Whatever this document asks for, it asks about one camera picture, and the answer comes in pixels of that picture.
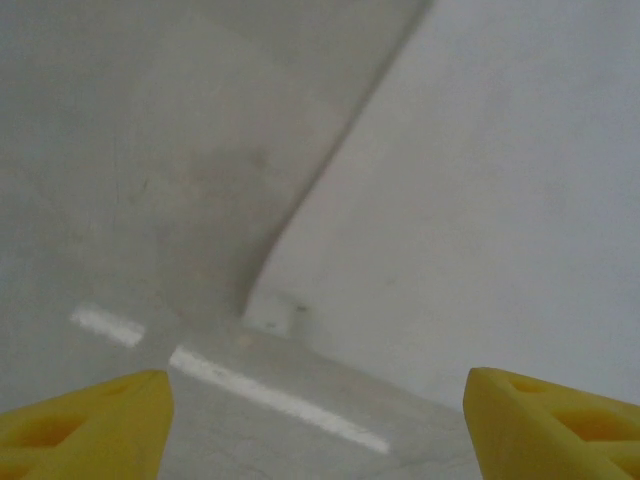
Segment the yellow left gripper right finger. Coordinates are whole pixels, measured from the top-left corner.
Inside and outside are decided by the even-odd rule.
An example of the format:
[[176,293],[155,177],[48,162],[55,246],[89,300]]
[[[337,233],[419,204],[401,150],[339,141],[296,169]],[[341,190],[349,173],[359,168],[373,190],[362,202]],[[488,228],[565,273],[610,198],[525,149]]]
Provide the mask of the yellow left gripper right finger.
[[485,479],[636,479],[639,408],[495,368],[469,371],[463,412]]

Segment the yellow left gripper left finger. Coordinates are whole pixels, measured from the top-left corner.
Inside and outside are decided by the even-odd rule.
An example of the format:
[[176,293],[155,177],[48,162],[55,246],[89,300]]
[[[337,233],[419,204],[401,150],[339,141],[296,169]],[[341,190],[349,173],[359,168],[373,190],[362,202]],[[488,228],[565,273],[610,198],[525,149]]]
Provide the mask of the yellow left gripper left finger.
[[155,479],[171,428],[168,374],[145,370],[1,414],[3,479]]

